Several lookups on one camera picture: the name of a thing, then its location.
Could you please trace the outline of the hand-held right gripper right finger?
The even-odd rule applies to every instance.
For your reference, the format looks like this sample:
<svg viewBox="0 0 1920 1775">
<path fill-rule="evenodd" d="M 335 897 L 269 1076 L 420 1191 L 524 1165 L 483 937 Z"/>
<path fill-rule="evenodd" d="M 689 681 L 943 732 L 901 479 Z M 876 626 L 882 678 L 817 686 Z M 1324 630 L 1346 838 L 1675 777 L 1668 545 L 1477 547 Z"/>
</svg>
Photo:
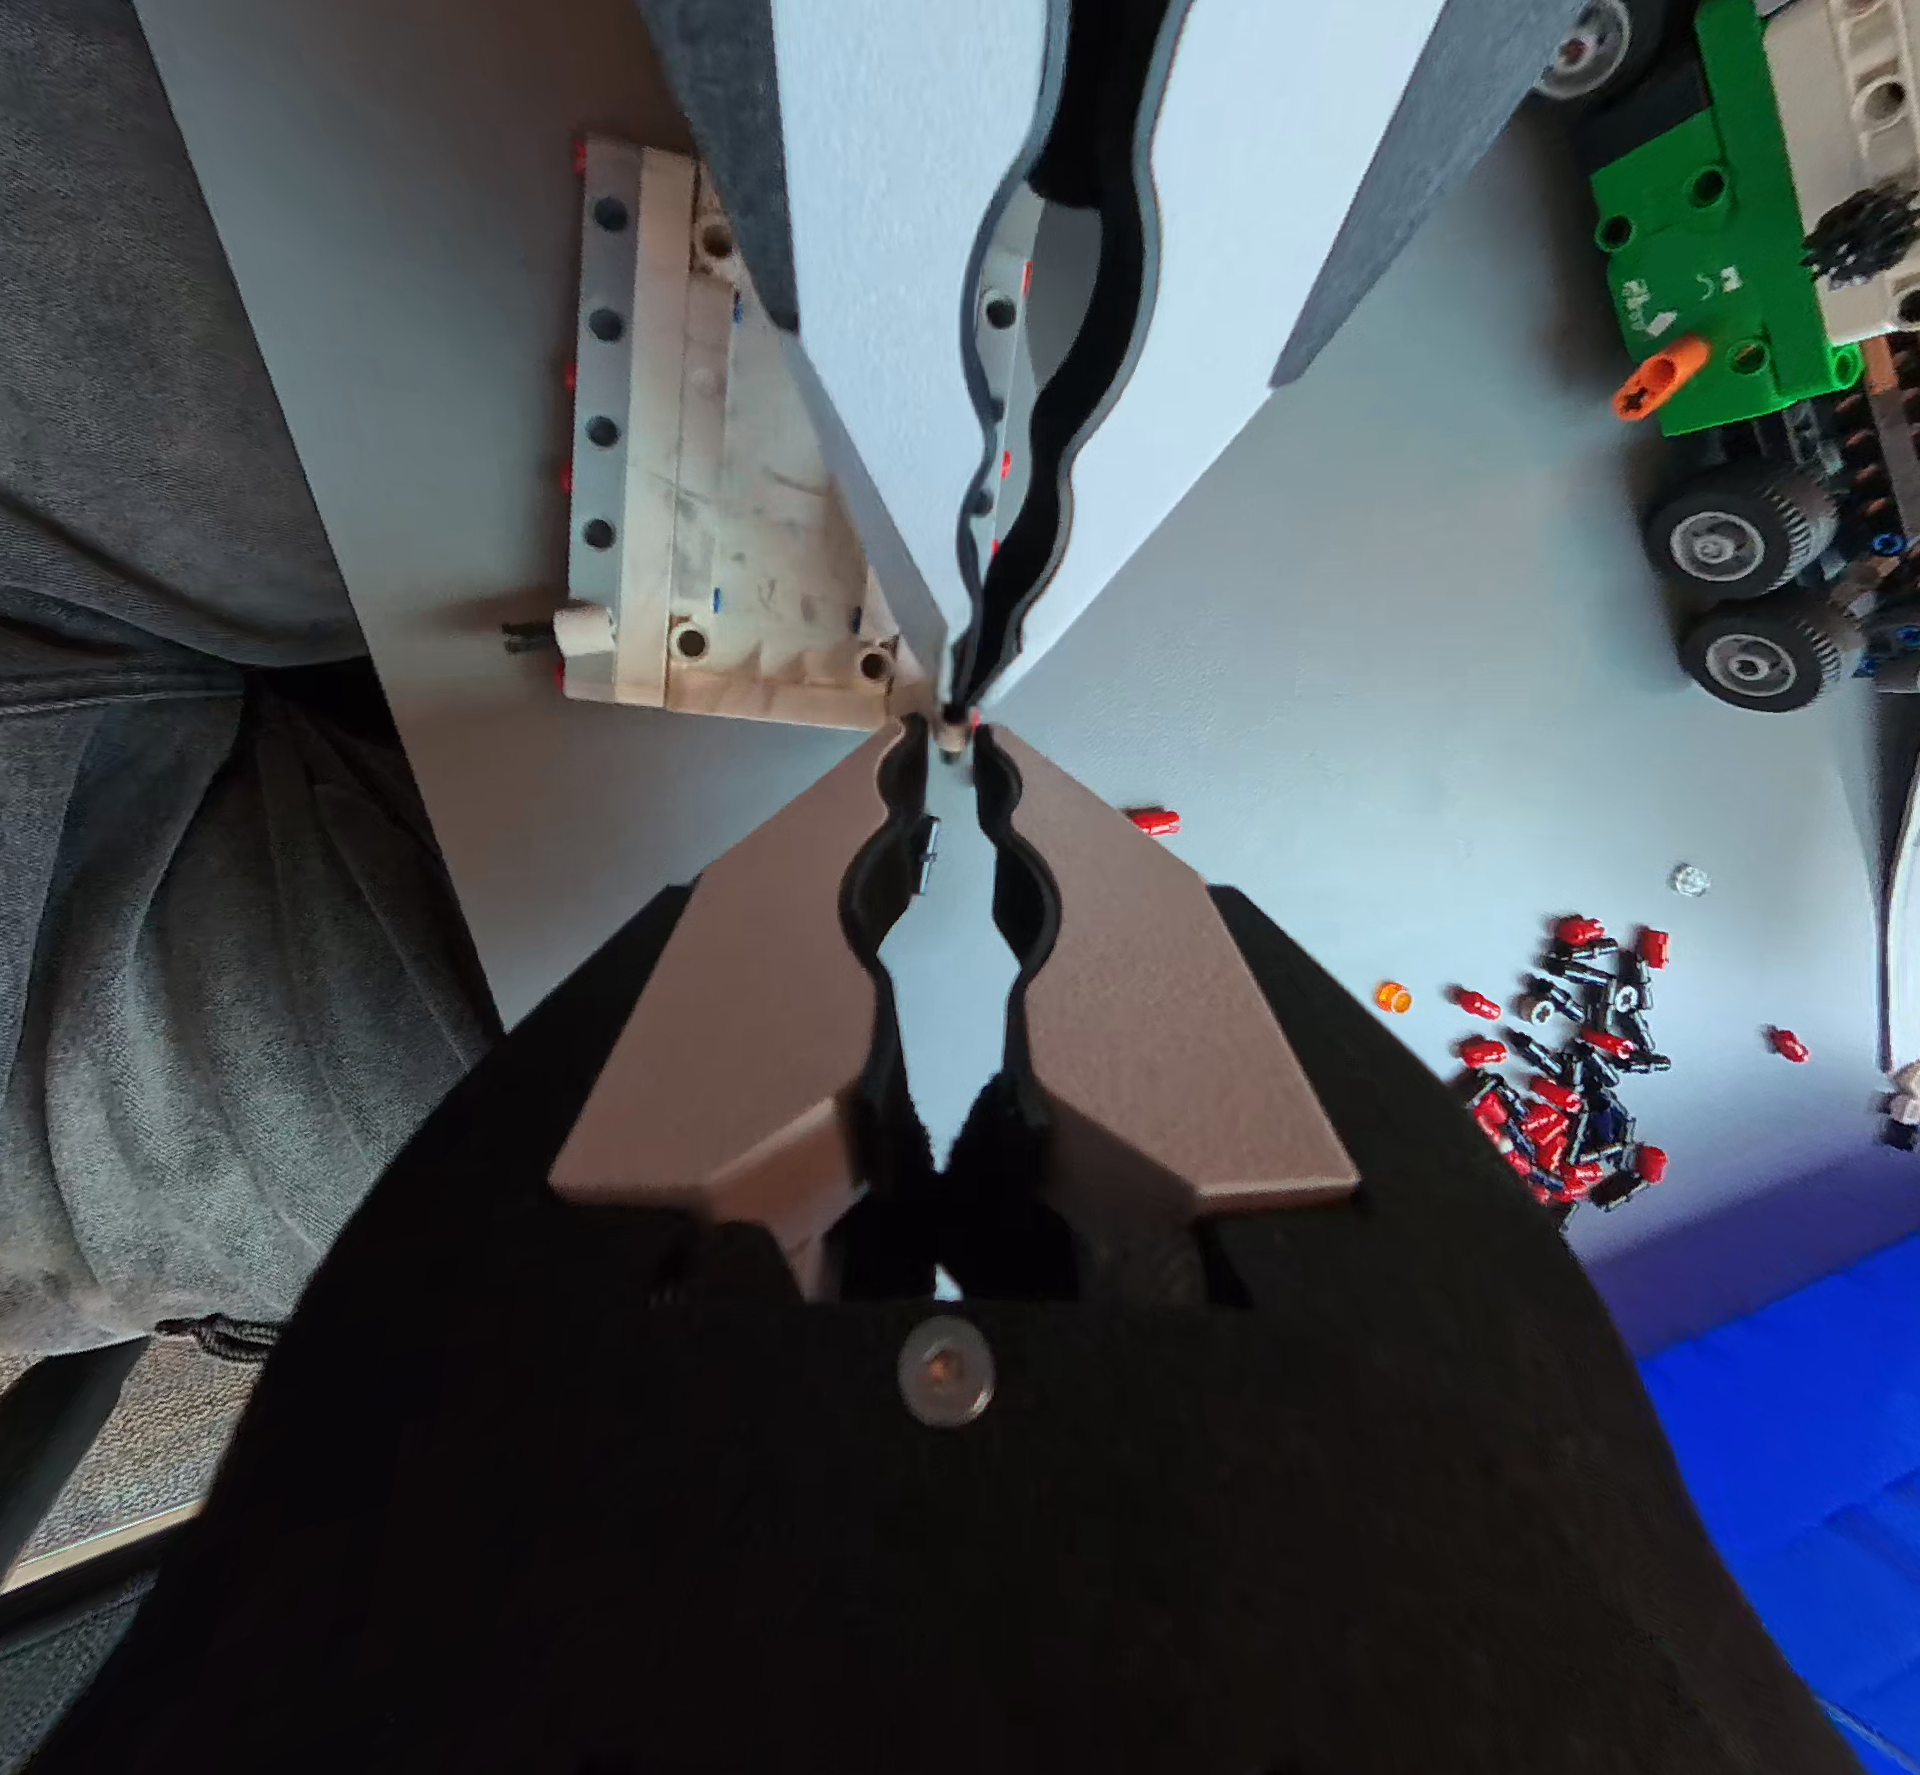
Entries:
<svg viewBox="0 0 1920 1775">
<path fill-rule="evenodd" d="M 1003 727 L 974 792 L 1015 977 L 971 1114 L 971 1264 L 1204 1302 L 1221 1223 L 1344 1209 L 1358 1165 L 1196 870 Z"/>
</svg>

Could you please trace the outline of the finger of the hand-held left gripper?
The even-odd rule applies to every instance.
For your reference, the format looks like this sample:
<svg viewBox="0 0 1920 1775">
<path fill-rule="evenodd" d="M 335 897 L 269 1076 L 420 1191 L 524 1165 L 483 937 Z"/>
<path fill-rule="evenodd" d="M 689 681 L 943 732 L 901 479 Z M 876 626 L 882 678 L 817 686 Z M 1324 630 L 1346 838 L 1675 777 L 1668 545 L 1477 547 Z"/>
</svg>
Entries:
<svg viewBox="0 0 1920 1775">
<path fill-rule="evenodd" d="M 1069 0 L 1048 151 L 1092 291 L 1021 510 L 963 549 L 959 710 L 1048 652 L 1260 413 L 1448 0 Z"/>
<path fill-rule="evenodd" d="M 770 0 L 797 364 L 929 710 L 977 609 L 977 296 L 1053 122 L 1069 0 Z"/>
</svg>

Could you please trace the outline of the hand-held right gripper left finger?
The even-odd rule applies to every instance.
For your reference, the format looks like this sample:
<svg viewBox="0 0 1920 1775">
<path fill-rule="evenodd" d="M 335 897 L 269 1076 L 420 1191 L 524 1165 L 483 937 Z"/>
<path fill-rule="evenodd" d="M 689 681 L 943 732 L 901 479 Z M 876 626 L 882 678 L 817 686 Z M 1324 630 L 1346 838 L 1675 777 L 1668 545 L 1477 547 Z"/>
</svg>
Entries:
<svg viewBox="0 0 1920 1775">
<path fill-rule="evenodd" d="M 550 1165 L 556 1197 L 763 1230 L 802 1297 L 832 1294 L 882 1015 L 849 878 L 897 812 L 920 816 L 926 748 L 920 715 L 886 723 L 701 872 Z"/>
</svg>

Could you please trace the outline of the white lego panel assembly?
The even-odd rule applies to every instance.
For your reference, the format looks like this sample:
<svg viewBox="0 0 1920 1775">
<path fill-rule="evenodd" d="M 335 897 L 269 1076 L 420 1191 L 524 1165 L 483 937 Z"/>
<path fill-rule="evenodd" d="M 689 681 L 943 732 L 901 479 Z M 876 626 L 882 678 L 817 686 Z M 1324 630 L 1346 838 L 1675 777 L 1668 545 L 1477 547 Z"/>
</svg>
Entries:
<svg viewBox="0 0 1920 1775">
<path fill-rule="evenodd" d="M 855 516 L 850 443 L 761 305 L 689 155 L 573 141 L 578 315 L 567 370 L 567 602 L 616 650 L 560 661 L 568 698 L 874 732 L 943 708 Z"/>
</svg>

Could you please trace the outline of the pile of lego pins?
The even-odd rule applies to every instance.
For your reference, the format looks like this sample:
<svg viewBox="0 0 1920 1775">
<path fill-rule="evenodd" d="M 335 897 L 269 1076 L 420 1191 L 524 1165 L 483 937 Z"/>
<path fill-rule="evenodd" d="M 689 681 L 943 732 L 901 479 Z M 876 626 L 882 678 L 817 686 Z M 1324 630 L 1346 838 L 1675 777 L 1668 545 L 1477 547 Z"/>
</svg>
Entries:
<svg viewBox="0 0 1920 1775">
<path fill-rule="evenodd" d="M 1652 1025 L 1668 962 L 1668 930 L 1618 937 L 1565 914 L 1510 996 L 1445 988 L 1465 1027 L 1453 1046 L 1461 1107 L 1559 1233 L 1578 1211 L 1615 1213 L 1668 1177 L 1668 1150 L 1624 1095 L 1671 1070 Z"/>
</svg>

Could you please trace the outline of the green lego truck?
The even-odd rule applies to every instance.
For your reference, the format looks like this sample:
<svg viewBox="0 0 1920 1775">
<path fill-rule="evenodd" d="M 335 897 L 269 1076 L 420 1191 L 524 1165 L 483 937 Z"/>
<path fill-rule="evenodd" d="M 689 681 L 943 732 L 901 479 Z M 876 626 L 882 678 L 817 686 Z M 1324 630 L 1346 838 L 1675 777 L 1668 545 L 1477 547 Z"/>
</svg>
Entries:
<svg viewBox="0 0 1920 1775">
<path fill-rule="evenodd" d="M 1677 660 L 1783 715 L 1918 686 L 1918 0 L 1586 0 L 1534 89 L 1659 429 Z"/>
</svg>

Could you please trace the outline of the beige connector with black pin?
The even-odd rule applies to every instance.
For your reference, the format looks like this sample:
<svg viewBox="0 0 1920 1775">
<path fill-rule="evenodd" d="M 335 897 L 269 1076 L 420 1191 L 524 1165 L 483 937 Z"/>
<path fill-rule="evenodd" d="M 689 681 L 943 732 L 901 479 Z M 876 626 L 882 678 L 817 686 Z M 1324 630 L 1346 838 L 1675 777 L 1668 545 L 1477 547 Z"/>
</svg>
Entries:
<svg viewBox="0 0 1920 1775">
<path fill-rule="evenodd" d="M 506 620 L 500 636 L 508 656 L 550 656 L 556 661 L 590 661 L 616 650 L 613 614 L 582 602 L 567 602 L 547 617 Z"/>
</svg>

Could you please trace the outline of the person's right leg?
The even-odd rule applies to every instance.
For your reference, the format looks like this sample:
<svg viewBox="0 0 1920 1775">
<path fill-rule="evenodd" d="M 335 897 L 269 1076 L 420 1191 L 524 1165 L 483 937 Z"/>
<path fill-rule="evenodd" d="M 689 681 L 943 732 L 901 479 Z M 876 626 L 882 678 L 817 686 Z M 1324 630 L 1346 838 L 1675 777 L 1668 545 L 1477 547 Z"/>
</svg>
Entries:
<svg viewBox="0 0 1920 1775">
<path fill-rule="evenodd" d="M 4 630 L 4 1357 L 284 1319 L 498 1039 L 373 697 Z"/>
</svg>

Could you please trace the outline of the person's leg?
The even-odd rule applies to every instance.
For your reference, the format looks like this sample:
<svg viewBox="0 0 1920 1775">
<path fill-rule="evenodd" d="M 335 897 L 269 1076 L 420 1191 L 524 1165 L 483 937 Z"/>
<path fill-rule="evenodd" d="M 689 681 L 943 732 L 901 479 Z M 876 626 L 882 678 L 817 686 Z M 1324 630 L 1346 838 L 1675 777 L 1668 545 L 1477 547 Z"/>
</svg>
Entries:
<svg viewBox="0 0 1920 1775">
<path fill-rule="evenodd" d="M 2 0 L 4 635 L 366 652 L 132 0 Z"/>
<path fill-rule="evenodd" d="M 284 1319 L 498 1039 L 373 697 L 4 630 L 4 1357 Z"/>
</svg>

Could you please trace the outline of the person's left leg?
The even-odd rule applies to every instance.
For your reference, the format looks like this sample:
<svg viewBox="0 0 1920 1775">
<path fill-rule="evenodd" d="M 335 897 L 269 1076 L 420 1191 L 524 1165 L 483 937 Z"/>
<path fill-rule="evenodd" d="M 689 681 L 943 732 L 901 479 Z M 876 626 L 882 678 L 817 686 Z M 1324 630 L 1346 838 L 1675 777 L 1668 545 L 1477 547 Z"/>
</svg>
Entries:
<svg viewBox="0 0 1920 1775">
<path fill-rule="evenodd" d="M 4 635 L 366 652 L 132 0 L 2 0 Z"/>
</svg>

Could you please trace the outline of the blue plastic bin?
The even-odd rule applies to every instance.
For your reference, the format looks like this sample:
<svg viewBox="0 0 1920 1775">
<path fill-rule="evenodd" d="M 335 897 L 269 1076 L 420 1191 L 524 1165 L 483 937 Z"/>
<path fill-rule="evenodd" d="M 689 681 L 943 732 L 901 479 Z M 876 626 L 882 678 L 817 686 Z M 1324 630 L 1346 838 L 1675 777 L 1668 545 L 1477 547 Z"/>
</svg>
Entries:
<svg viewBox="0 0 1920 1775">
<path fill-rule="evenodd" d="M 1916 1159 L 1576 1247 L 1703 1523 L 1863 1771 L 1918 1764 Z"/>
</svg>

